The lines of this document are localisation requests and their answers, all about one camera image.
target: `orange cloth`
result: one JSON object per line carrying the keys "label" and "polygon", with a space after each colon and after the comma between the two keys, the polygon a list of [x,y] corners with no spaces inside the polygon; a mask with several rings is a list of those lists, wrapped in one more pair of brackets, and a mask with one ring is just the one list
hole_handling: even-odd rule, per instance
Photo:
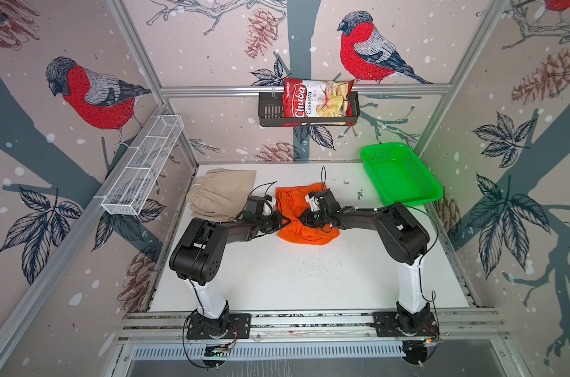
{"label": "orange cloth", "polygon": [[320,229],[303,226],[298,220],[304,209],[310,208],[305,196],[311,191],[321,191],[321,186],[321,183],[315,183],[310,186],[277,187],[277,209],[283,216],[291,219],[291,224],[279,231],[279,237],[295,244],[325,245],[339,236],[337,228],[331,229],[331,226],[327,225],[323,228],[323,232]]}

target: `gray floor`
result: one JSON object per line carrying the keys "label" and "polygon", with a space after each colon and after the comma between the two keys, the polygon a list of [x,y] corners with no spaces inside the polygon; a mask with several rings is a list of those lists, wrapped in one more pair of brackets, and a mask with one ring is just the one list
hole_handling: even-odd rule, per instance
{"label": "gray floor", "polygon": [[401,358],[287,359],[231,361],[219,371],[198,369],[187,360],[133,361],[128,377],[383,377],[505,376],[489,340],[447,340],[425,367],[411,367]]}

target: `folded clothing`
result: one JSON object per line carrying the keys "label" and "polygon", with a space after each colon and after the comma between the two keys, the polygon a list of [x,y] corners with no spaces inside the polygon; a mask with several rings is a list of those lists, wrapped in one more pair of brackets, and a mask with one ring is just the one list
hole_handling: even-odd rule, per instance
{"label": "folded clothing", "polygon": [[278,236],[295,244],[325,245],[339,236],[337,228],[327,225],[323,230],[303,226],[298,220],[306,208],[310,208],[305,196],[311,191],[319,192],[325,187],[322,183],[310,186],[277,187],[277,209],[291,219],[291,224],[279,231]]}
{"label": "folded clothing", "polygon": [[228,221],[244,207],[254,182],[255,170],[209,170],[193,181],[187,202],[194,217]]}

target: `chip image on bag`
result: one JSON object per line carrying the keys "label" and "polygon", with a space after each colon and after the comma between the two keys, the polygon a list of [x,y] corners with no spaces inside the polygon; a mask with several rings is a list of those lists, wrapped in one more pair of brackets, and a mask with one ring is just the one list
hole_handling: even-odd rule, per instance
{"label": "chip image on bag", "polygon": [[[354,81],[313,81],[285,78],[283,92],[284,117],[351,117],[348,95]],[[352,125],[346,122],[322,122],[312,124]],[[302,125],[286,123],[285,126]]]}

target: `beige cloth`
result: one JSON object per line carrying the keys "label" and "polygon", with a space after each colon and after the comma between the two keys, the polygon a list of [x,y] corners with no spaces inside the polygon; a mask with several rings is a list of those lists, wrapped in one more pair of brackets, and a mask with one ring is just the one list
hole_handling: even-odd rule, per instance
{"label": "beige cloth", "polygon": [[255,170],[209,170],[198,177],[187,194],[193,216],[228,221],[243,209],[254,188]]}

